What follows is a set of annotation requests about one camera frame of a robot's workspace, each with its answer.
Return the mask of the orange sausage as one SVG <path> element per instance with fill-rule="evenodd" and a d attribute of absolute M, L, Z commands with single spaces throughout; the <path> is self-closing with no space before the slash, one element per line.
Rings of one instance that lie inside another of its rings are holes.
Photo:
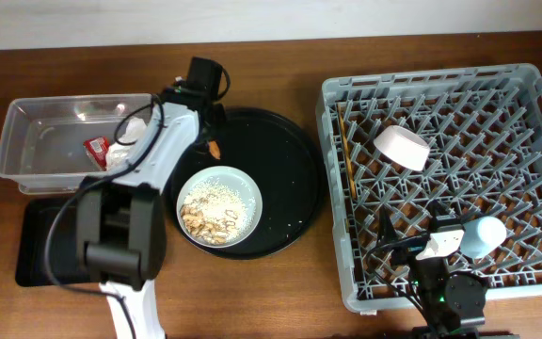
<path fill-rule="evenodd" d="M 214 140 L 211 140 L 207 142 L 207 145 L 208 145 L 209 154 L 214 159 L 219 160 L 221 158 L 221 153 L 220 153 L 217 143 Z"/>

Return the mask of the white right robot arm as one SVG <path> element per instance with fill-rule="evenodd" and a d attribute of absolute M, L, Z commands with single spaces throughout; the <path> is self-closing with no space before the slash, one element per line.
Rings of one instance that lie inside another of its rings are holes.
<path fill-rule="evenodd" d="M 379 209 L 379 244 L 373 252 L 388 252 L 390 264 L 409 269 L 406 298 L 426 325 L 411 331 L 410 338 L 478 338 L 485 323 L 486 280 L 466 271 L 451 271 L 447 258 L 459 250 L 465 234 L 458 217 L 447 214 L 437 202 L 430 204 L 427 231 L 400 238 L 389 209 Z"/>

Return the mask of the wooden chopstick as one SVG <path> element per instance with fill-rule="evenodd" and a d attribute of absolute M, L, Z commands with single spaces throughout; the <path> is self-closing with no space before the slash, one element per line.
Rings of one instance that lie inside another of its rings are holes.
<path fill-rule="evenodd" d="M 346 165 L 350 195 L 351 195 L 351 198 L 356 198 L 357 191 L 356 191 L 355 181 L 353 179 L 352 163 L 350 160 L 350 150 L 349 150 L 349 145 L 348 145 L 346 133 L 345 133 L 346 131 L 345 131 L 344 120 L 343 120 L 343 109 L 344 109 L 343 104 L 337 104 L 338 120 L 339 120 L 339 127 L 341 131 L 342 143 L 343 143 L 344 161 Z"/>
<path fill-rule="evenodd" d="M 347 170 L 349 190 L 350 190 L 351 198 L 353 200 L 356 200 L 357 189 L 356 189 L 356 183 L 354 179 L 352 161 L 350 158 L 350 148 L 347 141 L 343 141 L 343 148 L 344 148 L 344 157 L 345 157 L 345 164 L 346 164 L 346 170 Z"/>

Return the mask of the light blue cup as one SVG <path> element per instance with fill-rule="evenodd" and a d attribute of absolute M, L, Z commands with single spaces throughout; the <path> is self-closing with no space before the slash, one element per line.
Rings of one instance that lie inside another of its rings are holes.
<path fill-rule="evenodd" d="M 463 224 L 460 252 L 471 259 L 482 259 L 497 249 L 507 236 L 505 225 L 494 217 L 481 217 Z"/>

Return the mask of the grey plate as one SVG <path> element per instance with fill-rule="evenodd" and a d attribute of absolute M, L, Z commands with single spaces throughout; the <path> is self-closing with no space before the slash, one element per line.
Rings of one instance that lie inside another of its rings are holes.
<path fill-rule="evenodd" d="M 186 195 L 194 187 L 194 185 L 205 181 L 219 182 L 220 184 L 236 190 L 247 205 L 247 212 L 250 216 L 249 227 L 242 233 L 241 236 L 239 236 L 235 241 L 230 242 L 228 245 L 206 245 L 190 235 L 181 221 L 180 209 Z M 261 219 L 262 212 L 263 197 L 257 184 L 245 172 L 228 166 L 215 166 L 198 171 L 185 182 L 176 200 L 176 217 L 178 218 L 178 224 L 181 227 L 183 234 L 196 244 L 211 250 L 224 250 L 246 240 L 256 229 L 257 224 Z"/>

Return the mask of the red snack wrapper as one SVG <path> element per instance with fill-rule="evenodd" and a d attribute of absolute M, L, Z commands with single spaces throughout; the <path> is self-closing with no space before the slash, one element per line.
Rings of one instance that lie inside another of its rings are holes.
<path fill-rule="evenodd" d="M 106 170 L 109 141 L 106 137 L 94 137 L 83 142 L 88 158 L 99 170 Z"/>

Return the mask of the pink bowl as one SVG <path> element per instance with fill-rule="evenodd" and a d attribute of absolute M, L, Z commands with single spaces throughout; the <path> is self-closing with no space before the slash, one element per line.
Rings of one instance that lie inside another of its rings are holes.
<path fill-rule="evenodd" d="M 392 162 L 409 170 L 422 171 L 430 154 L 426 141 L 399 125 L 386 127 L 373 144 Z"/>

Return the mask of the white napkin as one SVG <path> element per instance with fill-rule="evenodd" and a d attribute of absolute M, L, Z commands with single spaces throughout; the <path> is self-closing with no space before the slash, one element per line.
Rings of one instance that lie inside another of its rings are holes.
<path fill-rule="evenodd" d="M 106 169 L 112 170 L 129 155 L 133 145 L 144 135 L 147 124 L 140 118 L 131 118 L 124 134 L 109 146 L 105 155 Z"/>

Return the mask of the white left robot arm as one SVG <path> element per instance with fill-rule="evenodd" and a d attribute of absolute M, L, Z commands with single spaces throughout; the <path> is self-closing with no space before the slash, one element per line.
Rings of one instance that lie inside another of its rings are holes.
<path fill-rule="evenodd" d="M 76 210 L 76 257 L 106 298 L 118 338 L 163 338 L 154 280 L 167 252 L 163 193 L 183 153 L 225 120 L 223 92 L 173 86 L 152 95 L 144 134 L 103 175 L 86 177 Z"/>

